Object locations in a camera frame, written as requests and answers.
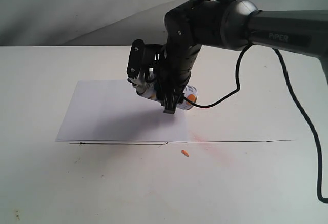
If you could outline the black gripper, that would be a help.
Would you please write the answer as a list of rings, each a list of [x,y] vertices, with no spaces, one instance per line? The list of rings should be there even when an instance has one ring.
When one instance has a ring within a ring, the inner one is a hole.
[[[163,101],[164,113],[175,114],[178,101],[187,96],[192,67],[202,45],[143,44],[142,68],[145,89],[142,97]]]

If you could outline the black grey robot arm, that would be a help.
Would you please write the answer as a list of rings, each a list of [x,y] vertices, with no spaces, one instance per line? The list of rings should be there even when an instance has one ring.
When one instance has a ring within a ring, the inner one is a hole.
[[[188,82],[202,46],[245,54],[261,45],[319,59],[327,71],[327,12],[262,11],[248,0],[189,0],[165,14],[166,44],[145,62],[145,98],[164,112],[189,109]]]

